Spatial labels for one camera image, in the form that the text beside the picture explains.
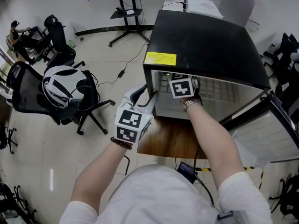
forearm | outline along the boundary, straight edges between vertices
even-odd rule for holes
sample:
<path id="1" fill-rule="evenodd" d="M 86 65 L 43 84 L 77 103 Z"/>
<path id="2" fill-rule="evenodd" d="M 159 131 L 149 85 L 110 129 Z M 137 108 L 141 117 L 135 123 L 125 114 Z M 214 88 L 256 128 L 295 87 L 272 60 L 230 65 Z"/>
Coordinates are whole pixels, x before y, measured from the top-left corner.
<path id="1" fill-rule="evenodd" d="M 216 187 L 234 173 L 243 171 L 237 146 L 228 131 L 204 108 L 194 103 L 187 109 L 199 145 L 210 161 Z"/>
<path id="2" fill-rule="evenodd" d="M 23 33 L 23 32 L 28 32 L 28 29 L 21 29 L 21 30 L 16 30 L 17 33 Z"/>
<path id="3" fill-rule="evenodd" d="M 71 201 L 89 204 L 98 212 L 101 196 L 112 181 L 126 151 L 125 148 L 110 143 L 77 178 Z"/>

warning sticker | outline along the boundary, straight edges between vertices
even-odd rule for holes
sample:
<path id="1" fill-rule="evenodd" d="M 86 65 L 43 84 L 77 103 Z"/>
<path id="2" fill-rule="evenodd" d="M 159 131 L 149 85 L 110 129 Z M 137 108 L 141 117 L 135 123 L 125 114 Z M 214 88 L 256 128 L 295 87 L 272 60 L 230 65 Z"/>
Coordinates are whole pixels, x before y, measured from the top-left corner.
<path id="1" fill-rule="evenodd" d="M 176 65 L 177 55 L 158 52 L 147 52 L 144 63 L 159 65 Z"/>

beaded bracelet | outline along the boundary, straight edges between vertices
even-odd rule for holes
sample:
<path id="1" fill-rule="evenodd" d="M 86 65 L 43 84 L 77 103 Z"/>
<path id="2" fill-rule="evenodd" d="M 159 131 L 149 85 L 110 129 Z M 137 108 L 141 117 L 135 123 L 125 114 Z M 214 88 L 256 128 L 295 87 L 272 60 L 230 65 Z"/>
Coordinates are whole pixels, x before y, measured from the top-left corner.
<path id="1" fill-rule="evenodd" d="M 113 143 L 116 143 L 117 145 L 120 145 L 128 150 L 131 150 L 132 149 L 132 144 L 130 143 L 127 143 L 127 142 L 124 142 L 124 141 L 121 141 L 121 140 L 117 140 L 115 139 L 114 137 L 111 137 L 110 140 L 113 142 Z"/>

tiled floor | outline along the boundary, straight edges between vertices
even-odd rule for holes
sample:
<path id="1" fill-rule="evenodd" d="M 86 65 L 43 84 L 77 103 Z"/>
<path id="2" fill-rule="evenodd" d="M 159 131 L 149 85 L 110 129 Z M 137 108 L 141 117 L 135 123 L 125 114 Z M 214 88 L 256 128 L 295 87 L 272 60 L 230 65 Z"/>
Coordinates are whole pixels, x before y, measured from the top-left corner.
<path id="1" fill-rule="evenodd" d="M 127 36 L 108 47 L 108 42 L 118 36 L 118 32 L 105 32 L 84 36 L 84 41 L 76 47 L 76 62 L 85 61 L 84 69 L 90 70 L 99 80 L 99 83 L 113 81 L 126 63 L 138 54 L 144 40 L 135 34 Z M 19 146 L 15 154 L 9 150 L 0 152 L 1 177 L 9 185 L 20 185 L 23 196 L 32 207 L 37 209 L 37 217 L 43 224 L 57 224 L 69 199 L 73 185 L 78 175 L 84 168 L 108 145 L 114 128 L 116 108 L 121 102 L 123 94 L 130 88 L 145 84 L 142 69 L 142 61 L 146 47 L 141 54 L 131 62 L 126 73 L 118 79 L 114 85 L 102 84 L 98 91 L 101 100 L 112 99 L 116 106 L 107 105 L 96 111 L 94 115 L 110 134 L 104 135 L 102 131 L 88 118 L 84 125 L 84 135 L 76 134 L 75 124 L 57 126 L 50 117 L 38 114 L 23 114 L 13 111 L 9 126 L 17 129 L 15 140 Z M 34 68 L 43 73 L 46 68 L 43 62 L 34 65 Z M 140 103 L 145 103 L 147 95 L 144 94 Z M 175 168 L 173 158 L 162 158 L 144 154 L 137 154 L 136 147 L 127 152 L 131 164 L 129 172 L 153 161 L 162 165 Z M 182 159 L 176 159 L 177 166 Z M 193 165 L 193 160 L 186 160 Z M 269 164 L 265 168 L 265 174 L 261 192 L 266 198 L 275 196 L 278 190 L 280 178 L 286 178 L 289 173 L 296 173 L 298 161 L 288 163 Z M 123 180 L 127 160 L 124 158 L 101 200 L 102 211 L 114 189 Z M 208 168 L 209 162 L 197 160 L 197 167 Z M 248 171 L 256 187 L 260 184 L 261 169 Z M 219 207 L 217 190 L 209 172 L 199 172 L 199 177 L 211 191 L 216 206 Z M 196 182 L 195 187 L 201 195 L 209 200 L 207 192 Z M 279 211 L 274 223 L 279 223 L 281 216 Z"/>

tv stand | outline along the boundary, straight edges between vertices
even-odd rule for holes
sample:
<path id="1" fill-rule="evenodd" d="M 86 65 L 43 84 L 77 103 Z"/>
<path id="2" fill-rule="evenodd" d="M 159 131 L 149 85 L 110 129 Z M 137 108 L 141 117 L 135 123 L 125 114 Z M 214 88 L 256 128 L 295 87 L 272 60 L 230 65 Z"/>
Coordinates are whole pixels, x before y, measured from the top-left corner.
<path id="1" fill-rule="evenodd" d="M 120 4 L 121 7 L 123 8 L 123 13 L 122 14 L 118 14 L 118 11 L 115 11 L 110 19 L 115 19 L 115 18 L 123 18 L 125 21 L 125 32 L 123 34 L 121 34 L 120 36 L 116 37 L 114 40 L 112 40 L 111 42 L 109 42 L 109 47 L 112 47 L 113 43 L 117 42 L 118 40 L 120 40 L 121 38 L 125 37 L 126 35 L 129 35 L 130 33 L 137 33 L 139 34 L 144 40 L 146 40 L 147 42 L 149 42 L 149 39 L 142 33 L 144 30 L 140 29 L 139 27 L 139 21 L 138 21 L 138 16 L 141 14 L 142 9 L 137 9 L 136 8 L 136 1 L 132 0 L 132 4 L 133 4 L 133 10 L 134 13 L 133 14 L 127 14 L 127 10 L 125 10 L 125 7 L 123 5 L 123 1 L 120 0 Z M 128 25 L 128 20 L 127 17 L 135 17 L 135 23 L 136 23 L 136 30 L 131 30 L 129 25 Z"/>

